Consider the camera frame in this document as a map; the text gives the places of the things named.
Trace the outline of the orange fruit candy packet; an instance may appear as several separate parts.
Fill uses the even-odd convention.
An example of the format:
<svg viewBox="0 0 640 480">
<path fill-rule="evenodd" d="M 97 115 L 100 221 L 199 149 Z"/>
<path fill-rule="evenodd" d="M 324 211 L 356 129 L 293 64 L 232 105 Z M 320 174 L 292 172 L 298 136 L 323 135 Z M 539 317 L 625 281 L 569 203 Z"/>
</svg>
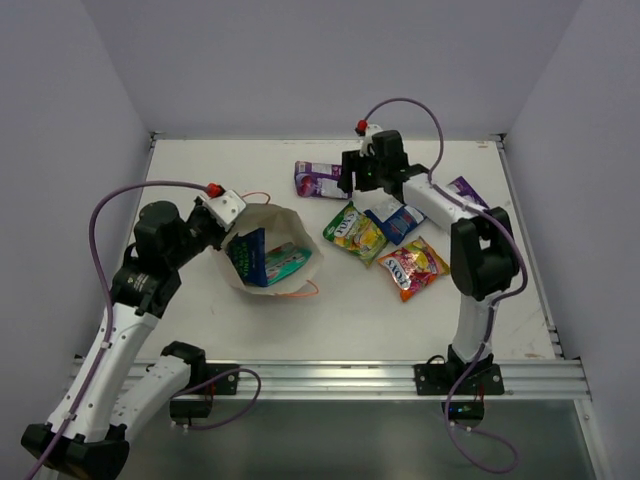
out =
<svg viewBox="0 0 640 480">
<path fill-rule="evenodd" d="M 402 302 L 450 274 L 447 262 L 422 237 L 380 257 L 377 263 L 390 274 Z"/>
</svg>

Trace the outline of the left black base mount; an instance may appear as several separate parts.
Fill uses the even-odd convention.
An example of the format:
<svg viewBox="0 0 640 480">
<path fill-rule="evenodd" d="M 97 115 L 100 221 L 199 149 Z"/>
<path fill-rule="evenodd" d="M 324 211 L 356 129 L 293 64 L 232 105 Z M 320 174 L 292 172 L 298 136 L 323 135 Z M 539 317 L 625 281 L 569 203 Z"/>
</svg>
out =
<svg viewBox="0 0 640 480">
<path fill-rule="evenodd" d="M 206 363 L 203 370 L 192 378 L 186 389 L 193 388 L 206 380 L 220 376 L 213 384 L 190 394 L 173 398 L 169 403 L 169 414 L 173 421 L 190 423 L 207 418 L 213 409 L 215 396 L 233 396 L 237 391 L 238 364 Z"/>
</svg>

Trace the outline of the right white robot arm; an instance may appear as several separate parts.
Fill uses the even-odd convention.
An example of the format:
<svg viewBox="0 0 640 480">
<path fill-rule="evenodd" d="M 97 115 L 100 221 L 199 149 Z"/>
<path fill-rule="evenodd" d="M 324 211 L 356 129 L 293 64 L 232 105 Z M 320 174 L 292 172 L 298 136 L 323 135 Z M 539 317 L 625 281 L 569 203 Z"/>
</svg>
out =
<svg viewBox="0 0 640 480">
<path fill-rule="evenodd" d="M 445 379 L 454 391 L 468 392 L 481 380 L 477 364 L 491 355 L 499 302 L 516 294 L 508 289 L 517 274 L 527 278 L 509 215 L 500 207 L 482 210 L 437 184 L 432 169 L 409 162 L 398 131 L 362 121 L 357 134 L 361 145 L 342 154 L 338 187 L 346 193 L 381 189 L 449 235 L 451 276 L 461 304 Z"/>
</svg>

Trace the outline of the dark blue crisps bag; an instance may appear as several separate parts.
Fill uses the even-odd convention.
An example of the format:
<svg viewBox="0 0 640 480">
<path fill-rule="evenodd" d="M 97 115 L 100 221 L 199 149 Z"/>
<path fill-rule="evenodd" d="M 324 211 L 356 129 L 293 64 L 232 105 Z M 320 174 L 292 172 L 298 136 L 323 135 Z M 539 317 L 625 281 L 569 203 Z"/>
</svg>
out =
<svg viewBox="0 0 640 480">
<path fill-rule="evenodd" d="M 245 284 L 268 286 L 264 228 L 236 235 L 227 245 L 226 254 Z"/>
</svg>

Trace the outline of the blue white chips bag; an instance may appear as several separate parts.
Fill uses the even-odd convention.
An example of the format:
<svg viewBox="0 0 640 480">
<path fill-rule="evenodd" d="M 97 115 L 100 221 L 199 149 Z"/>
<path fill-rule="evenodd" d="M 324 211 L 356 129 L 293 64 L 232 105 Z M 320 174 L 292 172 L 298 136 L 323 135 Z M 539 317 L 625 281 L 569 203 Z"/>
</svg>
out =
<svg viewBox="0 0 640 480">
<path fill-rule="evenodd" d="M 365 215 L 394 245 L 400 245 L 425 220 L 422 212 L 393 197 L 366 209 Z"/>
</svg>

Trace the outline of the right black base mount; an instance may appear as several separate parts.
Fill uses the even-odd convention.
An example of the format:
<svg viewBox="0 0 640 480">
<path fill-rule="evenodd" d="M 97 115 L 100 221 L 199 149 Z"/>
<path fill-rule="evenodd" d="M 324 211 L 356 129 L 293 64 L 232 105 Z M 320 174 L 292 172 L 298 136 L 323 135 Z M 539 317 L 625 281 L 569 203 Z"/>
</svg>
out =
<svg viewBox="0 0 640 480">
<path fill-rule="evenodd" d="M 458 360 L 445 359 L 442 355 L 434 355 L 424 363 L 414 364 L 417 395 L 446 397 L 467 367 L 467 364 L 460 363 Z M 443 401 L 441 406 L 451 421 L 475 427 L 484 419 L 485 398 L 504 394 L 505 387 L 500 366 L 494 362 L 494 356 L 490 354 L 478 362 L 455 390 L 455 395 L 471 396 L 471 399 L 451 400 L 449 406 L 446 406 L 446 401 Z"/>
</svg>

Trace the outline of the green snack packet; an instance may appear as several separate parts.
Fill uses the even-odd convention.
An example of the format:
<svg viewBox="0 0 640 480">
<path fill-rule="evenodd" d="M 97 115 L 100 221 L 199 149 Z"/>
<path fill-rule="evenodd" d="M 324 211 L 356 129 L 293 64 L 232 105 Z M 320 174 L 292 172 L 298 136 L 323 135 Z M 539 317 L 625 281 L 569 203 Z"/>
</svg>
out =
<svg viewBox="0 0 640 480">
<path fill-rule="evenodd" d="M 267 285 L 282 281 L 302 268 L 312 252 L 304 247 L 287 242 L 268 251 L 265 255 Z"/>
</svg>

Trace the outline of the yellow green candy packet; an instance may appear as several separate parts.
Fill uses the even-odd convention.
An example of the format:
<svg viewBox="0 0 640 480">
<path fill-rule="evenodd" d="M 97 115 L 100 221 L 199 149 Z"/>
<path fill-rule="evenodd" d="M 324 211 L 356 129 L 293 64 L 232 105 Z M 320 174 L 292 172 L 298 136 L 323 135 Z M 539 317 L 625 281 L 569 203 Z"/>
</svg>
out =
<svg viewBox="0 0 640 480">
<path fill-rule="evenodd" d="M 388 239 L 366 214 L 348 202 L 323 230 L 323 237 L 369 267 Z"/>
</svg>

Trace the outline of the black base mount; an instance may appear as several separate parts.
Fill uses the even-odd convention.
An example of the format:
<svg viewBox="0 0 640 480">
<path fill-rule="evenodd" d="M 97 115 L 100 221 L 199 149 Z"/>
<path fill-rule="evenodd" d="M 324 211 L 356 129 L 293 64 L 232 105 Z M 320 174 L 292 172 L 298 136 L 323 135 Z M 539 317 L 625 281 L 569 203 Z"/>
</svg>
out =
<svg viewBox="0 0 640 480">
<path fill-rule="evenodd" d="M 446 397 L 467 367 L 467 364 L 460 363 L 458 360 L 445 359 L 442 355 L 434 355 L 424 363 L 414 364 L 417 395 Z M 455 390 L 455 395 L 471 396 L 471 399 L 451 400 L 449 406 L 446 406 L 446 401 L 443 401 L 441 406 L 451 421 L 475 427 L 484 419 L 485 398 L 504 394 L 505 387 L 500 366 L 494 362 L 494 356 L 490 354 L 478 362 Z"/>
<path fill-rule="evenodd" d="M 215 396 L 233 396 L 237 391 L 238 364 L 206 363 L 203 370 L 192 378 L 186 389 L 193 388 L 206 380 L 220 376 L 213 384 L 190 394 L 173 398 L 169 403 L 169 414 L 173 421 L 190 423 L 207 418 L 213 409 Z"/>
</svg>

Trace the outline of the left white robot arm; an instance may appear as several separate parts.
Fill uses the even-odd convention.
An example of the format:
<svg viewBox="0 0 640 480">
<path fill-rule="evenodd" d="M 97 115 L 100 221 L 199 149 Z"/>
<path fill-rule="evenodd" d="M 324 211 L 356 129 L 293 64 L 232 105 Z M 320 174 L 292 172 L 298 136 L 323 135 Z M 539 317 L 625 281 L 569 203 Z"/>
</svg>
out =
<svg viewBox="0 0 640 480">
<path fill-rule="evenodd" d="M 181 285 L 180 269 L 208 248 L 220 249 L 246 208 L 233 191 L 202 195 L 187 218 L 176 205 L 144 206 L 120 269 L 106 282 L 97 336 L 59 405 L 26 427 L 22 446 L 40 468 L 76 479 L 114 479 L 140 428 L 173 395 L 197 392 L 208 379 L 202 349 L 174 341 L 128 392 L 121 391 L 140 348 Z"/>
</svg>

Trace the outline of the purple blue snack bar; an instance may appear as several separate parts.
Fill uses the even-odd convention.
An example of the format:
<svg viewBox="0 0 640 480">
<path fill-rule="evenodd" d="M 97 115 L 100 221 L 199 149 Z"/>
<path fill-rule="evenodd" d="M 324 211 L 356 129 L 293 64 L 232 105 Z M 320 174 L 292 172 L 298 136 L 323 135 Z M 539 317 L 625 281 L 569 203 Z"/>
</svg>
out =
<svg viewBox="0 0 640 480">
<path fill-rule="evenodd" d="M 340 165 L 296 161 L 294 166 L 296 193 L 303 198 L 350 199 L 351 194 L 344 192 L 338 186 L 341 173 Z"/>
</svg>

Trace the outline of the aluminium front rail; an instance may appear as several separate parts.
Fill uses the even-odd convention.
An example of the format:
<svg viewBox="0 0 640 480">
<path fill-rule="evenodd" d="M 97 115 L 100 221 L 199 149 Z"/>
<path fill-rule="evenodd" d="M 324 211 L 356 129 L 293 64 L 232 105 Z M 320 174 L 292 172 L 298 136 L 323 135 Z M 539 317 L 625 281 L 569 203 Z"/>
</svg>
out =
<svg viewBox="0 0 640 480">
<path fill-rule="evenodd" d="M 422 396 L 415 360 L 405 361 L 275 361 L 209 360 L 209 365 L 238 365 L 262 380 L 262 400 L 320 401 L 443 401 L 446 396 Z M 456 392 L 457 401 L 587 400 L 591 391 L 577 360 L 500 360 L 505 392 L 491 395 L 487 387 L 469 395 Z"/>
</svg>

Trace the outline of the pink snack packet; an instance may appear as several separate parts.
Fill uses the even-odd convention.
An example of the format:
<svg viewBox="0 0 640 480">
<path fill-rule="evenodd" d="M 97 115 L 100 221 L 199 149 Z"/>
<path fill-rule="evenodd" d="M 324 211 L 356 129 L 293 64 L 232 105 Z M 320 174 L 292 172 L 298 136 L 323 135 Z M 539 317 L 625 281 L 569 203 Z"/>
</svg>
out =
<svg viewBox="0 0 640 480">
<path fill-rule="evenodd" d="M 447 188 L 457 195 L 465 198 L 466 200 L 482 207 L 483 209 L 489 208 L 489 205 L 485 202 L 485 200 L 478 194 L 478 192 L 463 176 L 458 176 L 457 178 L 452 180 L 447 185 Z"/>
</svg>

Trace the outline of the white paper bag orange handles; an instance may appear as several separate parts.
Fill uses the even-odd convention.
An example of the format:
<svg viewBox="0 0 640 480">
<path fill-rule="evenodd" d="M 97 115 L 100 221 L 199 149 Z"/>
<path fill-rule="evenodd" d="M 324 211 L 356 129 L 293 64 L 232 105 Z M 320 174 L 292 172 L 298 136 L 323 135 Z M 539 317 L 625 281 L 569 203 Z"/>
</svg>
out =
<svg viewBox="0 0 640 480">
<path fill-rule="evenodd" d="M 226 284 L 252 295 L 305 298 L 319 293 L 313 278 L 324 260 L 298 213 L 249 192 L 246 208 L 220 250 L 212 250 Z"/>
</svg>

